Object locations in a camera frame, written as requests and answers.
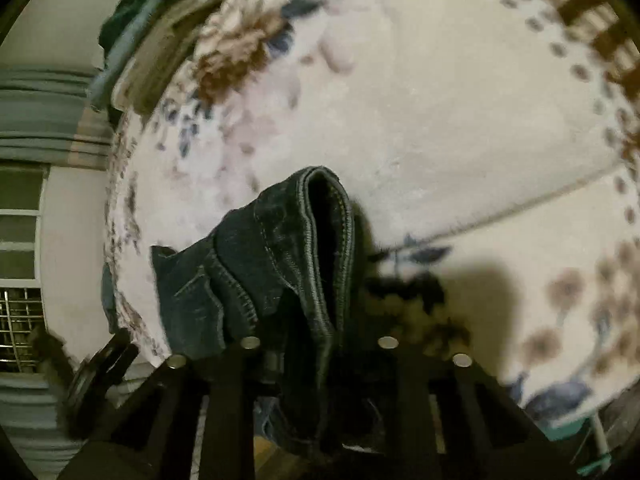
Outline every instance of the metal screw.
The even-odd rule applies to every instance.
[[[385,335],[378,339],[378,346],[385,350],[393,350],[394,348],[398,348],[399,344],[400,343],[398,342],[398,339],[396,339],[395,337],[391,337],[390,335]]]
[[[453,364],[460,368],[469,368],[474,360],[466,354],[455,354],[453,356]]]
[[[260,339],[255,335],[250,335],[247,337],[243,337],[240,340],[240,346],[245,350],[254,350],[260,346]]]
[[[174,354],[166,360],[166,365],[169,368],[177,370],[187,364],[187,358],[182,354]]]

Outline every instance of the white window frame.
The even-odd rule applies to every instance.
[[[44,193],[47,185],[47,177],[49,176],[49,168],[41,166],[39,168],[24,168],[20,166],[0,166],[0,171],[29,172],[37,171],[42,173],[42,184],[40,186],[40,199],[38,201],[38,209],[0,209],[0,216],[35,216],[36,232],[33,241],[33,279],[7,279],[0,278],[1,288],[41,288],[40,284],[40,234],[42,229],[42,212],[44,209]]]

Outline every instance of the wall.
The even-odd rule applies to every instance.
[[[0,63],[102,67],[98,33],[118,1],[31,0],[0,45]]]
[[[42,215],[40,273],[49,329],[78,360],[110,339],[100,302],[106,173],[51,168]]]

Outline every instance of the metal grid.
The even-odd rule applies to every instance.
[[[39,288],[0,288],[0,372],[35,372],[28,338],[44,324]]]

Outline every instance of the window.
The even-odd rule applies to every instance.
[[[30,331],[43,324],[40,221],[46,168],[0,162],[0,371],[33,372]]]

